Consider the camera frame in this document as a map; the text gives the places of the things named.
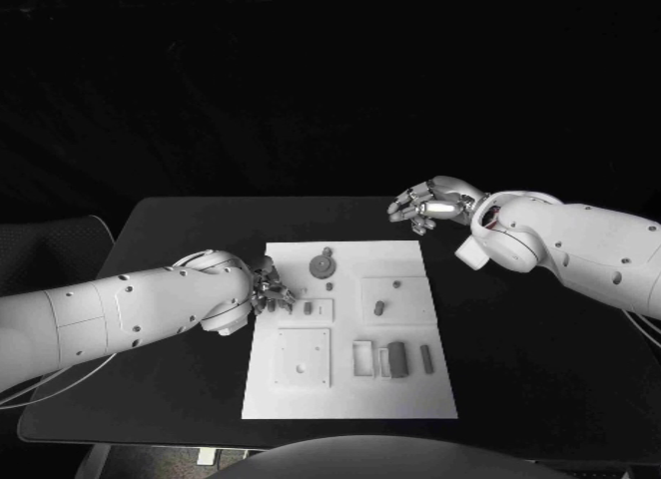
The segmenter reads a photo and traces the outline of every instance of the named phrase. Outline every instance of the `small part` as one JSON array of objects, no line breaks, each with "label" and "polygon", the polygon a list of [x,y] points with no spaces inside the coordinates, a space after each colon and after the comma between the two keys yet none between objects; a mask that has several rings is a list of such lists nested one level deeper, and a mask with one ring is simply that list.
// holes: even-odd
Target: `small part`
[{"label": "small part", "polygon": [[378,301],[375,303],[375,316],[382,316],[382,312],[383,312],[383,302]]},{"label": "small part", "polygon": [[386,345],[389,356],[389,373],[393,379],[408,376],[408,364],[405,362],[405,347],[402,342],[390,342]]},{"label": "small part", "polygon": [[327,279],[336,271],[336,262],[331,259],[331,250],[326,247],[323,254],[311,259],[311,275],[317,279]]},{"label": "small part", "polygon": [[425,374],[432,373],[432,359],[429,357],[429,348],[427,344],[419,347],[419,354],[422,355],[422,367],[425,368]]},{"label": "small part", "polygon": [[379,379],[390,379],[389,351],[385,347],[376,350],[376,362],[379,363]]},{"label": "small part", "polygon": [[373,378],[372,341],[353,342],[353,377]]}]

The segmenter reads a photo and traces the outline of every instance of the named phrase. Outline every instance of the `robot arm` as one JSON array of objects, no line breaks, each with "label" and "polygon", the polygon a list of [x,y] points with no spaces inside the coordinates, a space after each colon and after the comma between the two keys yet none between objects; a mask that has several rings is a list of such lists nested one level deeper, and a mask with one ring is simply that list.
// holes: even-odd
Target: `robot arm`
[{"label": "robot arm", "polygon": [[174,266],[0,297],[0,392],[196,324],[229,335],[252,309],[291,308],[294,301],[268,257],[251,269],[210,249]]},{"label": "robot arm", "polygon": [[661,225],[536,192],[486,195],[435,177],[406,190],[386,210],[424,235],[429,218],[470,226],[455,256],[473,269],[491,259],[507,269],[548,268],[559,282],[603,303],[661,319]]}]

